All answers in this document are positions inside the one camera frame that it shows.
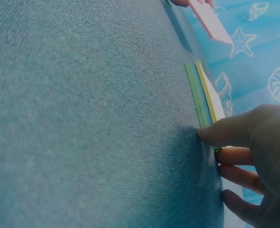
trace blue-gray fabric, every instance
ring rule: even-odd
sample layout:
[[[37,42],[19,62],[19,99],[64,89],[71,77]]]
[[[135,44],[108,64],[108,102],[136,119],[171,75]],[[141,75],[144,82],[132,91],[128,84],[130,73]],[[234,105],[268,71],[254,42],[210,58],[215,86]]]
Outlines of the blue-gray fabric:
[[[0,228],[224,223],[158,0],[0,0]]]

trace hand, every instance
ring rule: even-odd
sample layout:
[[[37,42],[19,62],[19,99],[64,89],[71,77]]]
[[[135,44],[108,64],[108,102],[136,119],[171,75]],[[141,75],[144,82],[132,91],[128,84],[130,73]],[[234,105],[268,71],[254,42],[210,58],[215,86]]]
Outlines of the hand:
[[[187,0],[170,0],[176,6],[188,7]],[[211,5],[212,8],[215,6],[214,0],[198,0],[201,4],[208,3]]]
[[[224,118],[198,130],[200,139],[217,147],[236,146],[216,153],[224,178],[264,195],[260,206],[222,192],[227,207],[258,228],[280,228],[280,105],[262,105]],[[253,165],[257,173],[235,165]]]

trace blue tablecloth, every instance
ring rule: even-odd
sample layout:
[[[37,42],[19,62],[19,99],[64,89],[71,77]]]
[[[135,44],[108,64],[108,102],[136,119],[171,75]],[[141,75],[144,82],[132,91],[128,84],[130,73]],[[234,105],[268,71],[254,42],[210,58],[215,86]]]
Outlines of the blue tablecloth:
[[[218,0],[214,11],[234,42],[211,40],[190,8],[184,9],[201,44],[226,116],[260,104],[280,104],[280,0]],[[262,196],[244,189],[244,198]]]

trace white starfish illustration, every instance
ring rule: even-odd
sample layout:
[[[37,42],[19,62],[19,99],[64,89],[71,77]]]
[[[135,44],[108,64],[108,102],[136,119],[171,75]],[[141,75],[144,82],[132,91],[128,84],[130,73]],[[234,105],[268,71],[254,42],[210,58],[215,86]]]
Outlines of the white starfish illustration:
[[[250,9],[249,21],[255,20],[260,17],[263,13],[265,13],[269,8],[268,2],[256,2],[252,4],[252,8]]]
[[[223,8],[223,7],[221,7],[221,6],[214,6],[214,12],[215,12],[215,14],[219,14],[219,13],[221,13],[222,11],[224,11],[225,10],[225,8]]]
[[[257,37],[255,34],[245,35],[241,27],[237,27],[235,34],[231,36],[234,45],[229,58],[235,57],[237,54],[244,52],[249,57],[253,57],[253,52],[249,48],[249,43]]]

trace pink paper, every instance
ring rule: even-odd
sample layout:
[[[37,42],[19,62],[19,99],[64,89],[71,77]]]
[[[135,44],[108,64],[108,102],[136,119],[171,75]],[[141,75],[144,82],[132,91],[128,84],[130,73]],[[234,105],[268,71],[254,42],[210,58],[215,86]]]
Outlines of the pink paper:
[[[208,32],[210,38],[227,44],[234,44],[209,4],[201,4],[198,0],[187,0],[187,2],[197,15],[197,18],[200,20],[205,30]]]

